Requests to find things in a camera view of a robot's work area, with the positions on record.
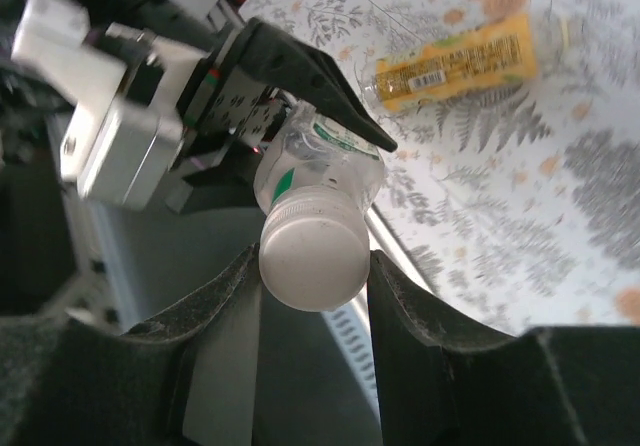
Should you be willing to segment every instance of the white bottle cap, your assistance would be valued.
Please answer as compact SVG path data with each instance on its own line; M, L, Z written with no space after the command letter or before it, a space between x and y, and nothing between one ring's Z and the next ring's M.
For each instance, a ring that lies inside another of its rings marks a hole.
M323 186L286 192L260 240L260 273L284 304L303 311L342 306L369 274L369 234L344 193Z

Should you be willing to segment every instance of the table surface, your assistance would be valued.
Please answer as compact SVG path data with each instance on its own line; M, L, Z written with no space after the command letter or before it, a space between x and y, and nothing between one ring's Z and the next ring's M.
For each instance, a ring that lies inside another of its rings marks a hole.
M331 54L367 61L530 11L583 41L524 85L377 116L399 143L376 205L444 300L519 333L640 324L640 0L249 0Z

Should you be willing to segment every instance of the clear plastic bottle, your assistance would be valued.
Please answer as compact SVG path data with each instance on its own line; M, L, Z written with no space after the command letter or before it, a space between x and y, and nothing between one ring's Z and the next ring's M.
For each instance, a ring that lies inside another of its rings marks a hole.
M335 309L369 273L364 215L384 180L377 149L298 103L260 163L254 191L268 215L260 273L283 303Z
M366 65L363 94L379 113L531 79L583 42L584 20L517 14Z

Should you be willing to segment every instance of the white plastic part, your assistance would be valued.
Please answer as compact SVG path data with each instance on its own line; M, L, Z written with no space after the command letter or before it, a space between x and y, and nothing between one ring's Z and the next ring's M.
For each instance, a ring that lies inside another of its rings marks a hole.
M81 173L126 71L124 63L83 46L88 32L86 10L71 0L27 0L11 53L77 106L61 146L64 181Z
M290 190L273 207L260 240L260 273L284 304L335 309L354 298L369 273L369 233L345 194L324 186Z

